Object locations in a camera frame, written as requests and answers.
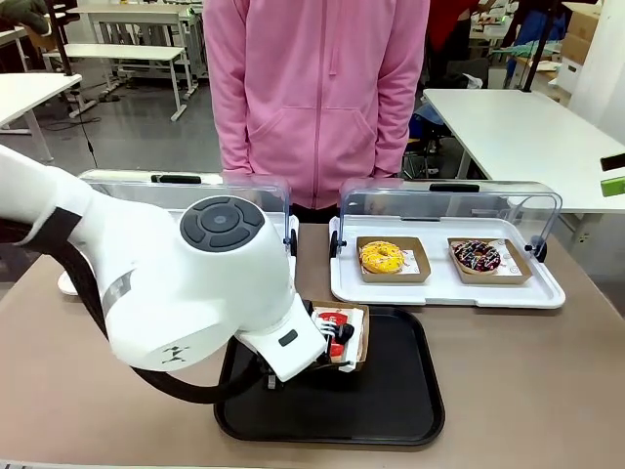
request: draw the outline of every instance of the hoodie pocket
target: hoodie pocket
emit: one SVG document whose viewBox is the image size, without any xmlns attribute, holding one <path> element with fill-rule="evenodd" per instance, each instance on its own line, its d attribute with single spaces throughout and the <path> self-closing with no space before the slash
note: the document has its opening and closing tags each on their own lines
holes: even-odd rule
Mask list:
<svg viewBox="0 0 625 469">
<path fill-rule="evenodd" d="M 258 174 L 287 179 L 299 195 L 313 193 L 315 110 L 284 107 L 248 134 L 250 165 Z"/>
<path fill-rule="evenodd" d="M 377 135 L 358 109 L 321 111 L 319 129 L 319 189 L 338 193 L 349 178 L 373 173 Z"/>
</svg>

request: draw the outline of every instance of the donut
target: donut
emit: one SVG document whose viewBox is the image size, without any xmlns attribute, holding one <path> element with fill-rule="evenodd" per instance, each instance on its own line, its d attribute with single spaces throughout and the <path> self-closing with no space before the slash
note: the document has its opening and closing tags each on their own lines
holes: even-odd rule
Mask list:
<svg viewBox="0 0 625 469">
<path fill-rule="evenodd" d="M 403 267 L 403 252 L 386 241 L 373 241 L 360 249 L 360 262 L 372 274 L 395 274 Z"/>
<path fill-rule="evenodd" d="M 460 268 L 467 274 L 483 276 L 494 274 L 501 264 L 501 256 L 497 249 L 483 241 L 459 242 L 452 250 L 460 263 Z"/>
</svg>

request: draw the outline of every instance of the black tray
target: black tray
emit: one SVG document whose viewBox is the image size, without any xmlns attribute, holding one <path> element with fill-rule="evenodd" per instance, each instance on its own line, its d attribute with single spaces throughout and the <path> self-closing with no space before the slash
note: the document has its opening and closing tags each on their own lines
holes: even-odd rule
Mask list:
<svg viewBox="0 0 625 469">
<path fill-rule="evenodd" d="M 220 383 L 250 358 L 230 340 Z M 440 433 L 444 408 L 421 323 L 403 310 L 372 307 L 361 371 L 303 372 L 273 391 L 261 381 L 215 405 L 215 418 L 239 440 L 420 446 Z"/>
</svg>

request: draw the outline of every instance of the yellow frosted donut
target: yellow frosted donut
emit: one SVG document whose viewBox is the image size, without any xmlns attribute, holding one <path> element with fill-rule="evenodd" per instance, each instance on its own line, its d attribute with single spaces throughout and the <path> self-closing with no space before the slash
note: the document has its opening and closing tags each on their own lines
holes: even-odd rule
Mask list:
<svg viewBox="0 0 625 469">
<path fill-rule="evenodd" d="M 360 249 L 360 260 L 372 274 L 394 274 L 403 267 L 403 252 L 386 241 L 373 241 Z"/>
</svg>

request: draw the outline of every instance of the pink jacket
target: pink jacket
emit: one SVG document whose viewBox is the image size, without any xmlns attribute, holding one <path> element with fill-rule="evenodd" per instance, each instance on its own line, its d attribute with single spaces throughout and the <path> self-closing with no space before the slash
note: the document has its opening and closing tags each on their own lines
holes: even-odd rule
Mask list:
<svg viewBox="0 0 625 469">
<path fill-rule="evenodd" d="M 206 0 L 225 171 L 279 175 L 294 203 L 399 171 L 429 0 Z"/>
</svg>

